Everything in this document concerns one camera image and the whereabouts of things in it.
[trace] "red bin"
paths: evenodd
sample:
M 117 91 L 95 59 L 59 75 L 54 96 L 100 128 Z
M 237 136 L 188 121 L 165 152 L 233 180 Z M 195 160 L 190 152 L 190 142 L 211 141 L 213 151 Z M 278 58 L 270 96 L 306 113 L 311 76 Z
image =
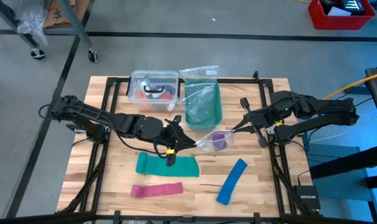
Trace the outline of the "red bin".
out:
M 312 0 L 309 13 L 314 28 L 322 30 L 358 30 L 370 19 L 375 17 L 374 9 L 368 0 L 360 0 L 365 13 L 362 16 L 327 16 L 324 13 L 320 0 Z

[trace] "yellow tag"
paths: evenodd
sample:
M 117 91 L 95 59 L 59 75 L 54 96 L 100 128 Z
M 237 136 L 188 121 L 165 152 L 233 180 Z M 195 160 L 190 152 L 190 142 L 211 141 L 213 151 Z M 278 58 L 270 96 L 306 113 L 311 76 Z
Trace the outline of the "yellow tag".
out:
M 166 154 L 173 154 L 173 153 L 175 153 L 175 149 L 166 150 Z

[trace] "black cable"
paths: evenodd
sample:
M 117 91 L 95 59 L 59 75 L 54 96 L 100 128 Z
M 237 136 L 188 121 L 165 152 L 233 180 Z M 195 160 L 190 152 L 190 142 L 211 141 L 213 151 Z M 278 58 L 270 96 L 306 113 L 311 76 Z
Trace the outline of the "black cable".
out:
M 156 140 L 155 140 L 155 139 L 154 139 L 152 145 L 154 146 L 154 150 L 156 151 L 158 157 L 160 157 L 161 159 L 165 159 L 166 156 L 162 156 L 161 153 L 159 153 L 158 148 L 157 148 L 157 143 L 156 143 Z
M 365 102 L 367 102 L 367 101 L 370 101 L 370 100 L 372 100 L 372 99 L 373 99 L 372 97 L 371 97 L 371 98 L 368 98 L 367 100 L 362 101 L 361 103 L 356 104 L 355 107 L 360 106 L 360 105 L 362 105 L 363 103 L 365 103 Z
M 57 113 L 58 113 L 61 109 L 63 109 L 63 108 L 77 108 L 77 109 L 80 109 L 80 110 L 86 110 L 86 111 L 89 111 L 89 112 L 90 112 L 90 110 L 88 110 L 88 109 L 86 109 L 86 108 L 83 108 L 83 107 L 81 107 L 81 106 L 66 105 L 66 106 L 62 106 L 62 107 L 60 107 L 60 108 L 55 112 L 55 114 L 57 114 Z M 136 148 L 136 147 L 133 147 L 133 146 L 128 145 L 128 144 L 122 139 L 122 137 L 118 134 L 118 131 L 117 131 L 117 129 L 115 128 L 114 123 L 113 123 L 113 122 L 112 122 L 107 116 L 105 116 L 105 115 L 103 115 L 103 114 L 100 114 L 100 116 L 103 117 L 104 119 L 106 119 L 106 120 L 109 122 L 109 126 L 110 126 L 110 128 L 115 132 L 115 134 L 116 134 L 116 136 L 118 137 L 118 139 L 119 139 L 119 140 L 120 140 L 120 141 L 121 141 L 126 147 L 128 147 L 128 148 L 130 148 L 130 149 L 137 150 L 137 151 L 148 152 L 148 153 L 150 153 L 150 154 L 157 154 L 159 157 L 160 157 L 160 155 L 166 154 L 166 152 L 156 153 L 156 152 L 153 152 L 153 151 L 150 151 L 150 150 L 147 150 L 147 149 L 140 149 L 140 148 Z
M 45 108 L 45 107 L 49 107 L 49 106 L 51 106 L 50 104 L 48 104 L 48 105 L 43 105 L 43 106 L 41 106 L 40 108 L 39 108 L 39 110 L 38 110 L 38 115 L 40 116 L 40 118 L 42 118 L 42 119 L 51 119 L 51 118 L 45 118 L 44 116 L 42 116 L 42 114 L 40 113 L 40 112 L 42 112 L 42 110 Z
M 179 137 L 177 135 L 177 132 L 174 128 L 174 126 L 172 125 L 172 123 L 170 121 L 168 121 L 167 119 L 165 119 L 166 122 L 168 122 L 168 124 L 170 125 L 170 127 L 172 127 L 172 130 L 174 130 L 174 133 L 175 133 L 175 136 L 176 136 L 176 141 L 177 141 L 177 148 L 179 148 L 180 146 L 180 141 L 179 141 Z
M 299 185 L 299 186 L 300 186 L 300 180 L 299 180 L 300 175 L 305 174 L 305 173 L 307 173 L 308 171 L 310 171 L 310 170 L 307 170 L 307 171 L 305 171 L 305 172 L 301 172 L 301 173 L 298 175 L 298 185 Z
M 133 146 L 130 146 L 128 145 L 123 139 L 122 137 L 118 134 L 118 131 L 117 129 L 115 128 L 115 125 L 114 123 L 105 115 L 101 114 L 100 116 L 104 117 L 104 119 L 106 119 L 108 122 L 109 122 L 109 125 L 111 126 L 111 129 L 115 132 L 116 136 L 118 137 L 118 139 L 128 148 L 130 149 L 133 149 L 133 150 L 137 150 L 137 151 L 142 151 L 142 152 L 148 152 L 148 153 L 151 153 L 151 154 L 157 154 L 159 157 L 162 158 L 161 155 L 163 154 L 166 154 L 166 152 L 163 152 L 163 153 L 159 153 L 158 152 L 158 149 L 156 152 L 153 152 L 153 151 L 150 151 L 150 150 L 147 150 L 147 149 L 141 149 L 141 148 L 136 148 L 136 147 L 133 147 Z
M 310 143 L 310 138 L 312 137 L 313 133 L 320 130 L 320 128 L 317 128 L 316 130 L 313 130 L 310 134 L 309 134 L 309 140 L 307 141 L 307 143 L 305 143 L 304 146 L 307 146 L 309 143 Z
M 71 147 L 74 147 L 74 145 L 76 145 L 78 143 L 81 143 L 83 141 L 87 141 L 87 140 L 89 140 L 89 139 L 86 138 L 86 139 L 82 139 L 82 140 L 76 141 L 76 142 L 72 143 Z
M 312 162 L 319 162 L 319 163 L 324 163 L 324 162 L 321 162 L 321 161 L 315 161 L 313 159 L 307 159 L 308 161 L 312 161 Z
M 341 158 L 341 157 L 338 157 L 338 156 L 325 156 L 325 155 L 317 155 L 317 154 L 307 154 L 308 156 L 322 156 L 322 157 L 330 157 L 330 158 Z
M 291 140 L 291 139 L 283 139 L 282 141 L 290 141 L 290 142 L 296 143 L 297 145 L 299 145 L 300 147 L 302 147 L 302 149 L 303 149 L 305 152 L 307 152 L 306 149 L 305 149 L 305 147 L 304 147 L 301 143 L 299 143 L 299 142 L 297 142 L 297 141 L 294 141 L 294 140 Z
M 345 93 L 343 96 L 338 97 L 336 100 L 339 100 L 340 98 L 345 97 L 347 94 L 350 94 L 351 92 L 357 90 L 359 87 L 361 87 L 361 86 L 364 85 L 364 84 L 365 84 L 365 82 L 362 83 L 362 84 L 360 84 L 360 85 L 358 85 L 358 86 L 356 86 L 356 87 L 354 87 L 352 90 L 350 90 L 349 92 Z

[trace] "concrete floor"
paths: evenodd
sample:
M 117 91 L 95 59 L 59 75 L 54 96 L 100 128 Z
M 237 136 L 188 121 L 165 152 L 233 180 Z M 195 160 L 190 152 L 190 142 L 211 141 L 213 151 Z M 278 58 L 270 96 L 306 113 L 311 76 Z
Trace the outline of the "concrete floor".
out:
M 2 20 L 0 29 L 7 29 Z M 377 37 L 377 18 L 358 31 L 322 31 L 313 28 L 307 4 L 293 0 L 109 0 L 95 3 L 86 29 Z M 43 47 L 47 58 L 36 61 L 29 57 L 28 46 L 18 36 L 0 35 L 0 217 L 41 122 L 37 110 L 49 102 L 73 37 L 48 36 L 47 40 L 49 45 Z M 62 95 L 83 99 L 92 75 L 219 65 L 223 77 L 250 77 L 258 70 L 261 77 L 287 77 L 293 91 L 322 98 L 363 78 L 365 69 L 377 67 L 377 44 L 372 43 L 134 37 L 91 37 L 91 40 L 98 50 L 99 62 L 89 62 L 81 44 Z M 358 110 L 364 122 L 376 116 L 372 102 Z M 377 119 L 358 130 L 367 126 L 377 127 Z M 341 131 L 324 128 L 312 139 L 330 136 L 329 130 Z M 357 141 L 358 137 L 349 134 L 327 143 L 360 145 L 362 149 L 377 145 L 377 138 L 367 136 L 368 131 L 361 133 L 367 141 Z M 52 122 L 18 215 L 54 212 L 73 137 L 63 123 Z M 324 198 L 322 205 L 328 217 L 370 220 L 362 202 Z

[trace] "black floor line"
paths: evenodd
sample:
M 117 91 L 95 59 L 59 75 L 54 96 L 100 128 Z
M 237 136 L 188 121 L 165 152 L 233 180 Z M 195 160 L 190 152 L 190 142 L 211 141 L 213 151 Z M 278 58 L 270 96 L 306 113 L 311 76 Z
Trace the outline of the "black floor line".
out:
M 91 4 L 88 6 L 88 10 L 86 11 L 85 15 L 83 16 L 82 25 L 85 27 L 86 23 L 88 22 L 88 19 L 90 17 L 91 7 L 94 4 L 94 0 L 91 1 Z M 50 104 L 53 105 L 58 98 L 60 97 L 63 87 L 65 84 L 65 81 L 67 80 L 68 73 L 71 69 L 72 62 L 75 58 L 75 55 L 78 50 L 78 46 L 80 43 L 79 37 L 75 37 L 73 44 L 71 46 L 70 52 L 68 54 L 68 57 L 66 59 L 64 68 L 62 70 L 61 76 L 58 79 L 57 86 L 53 92 L 52 98 L 50 100 Z M 53 106 L 49 106 L 48 110 L 46 112 L 45 117 L 50 118 L 50 111 L 52 110 Z M 39 131 L 37 133 L 34 145 L 32 146 L 31 152 L 29 153 L 29 158 L 27 161 L 26 168 L 24 169 L 24 172 L 21 176 L 20 182 L 17 186 L 16 192 L 13 195 L 13 198 L 11 200 L 10 207 L 8 208 L 8 211 L 6 213 L 6 218 L 14 218 L 16 217 L 19 207 L 21 205 L 22 199 L 24 197 L 24 194 L 27 190 L 30 178 L 32 176 L 32 173 L 34 171 L 36 162 L 38 160 L 40 150 L 42 149 L 42 145 L 45 141 L 45 137 L 47 134 L 47 131 L 49 130 L 50 123 L 52 122 L 51 119 L 44 119 L 42 123 L 39 126 Z
M 315 42 L 377 42 L 377 37 L 328 37 L 299 35 L 251 35 L 251 34 L 195 34 L 195 33 L 164 33 L 164 32 L 100 32 L 88 31 L 89 37 L 157 37 L 187 39 L 231 39 L 231 40 L 285 40 Z M 0 34 L 14 35 L 13 30 L 0 30 Z

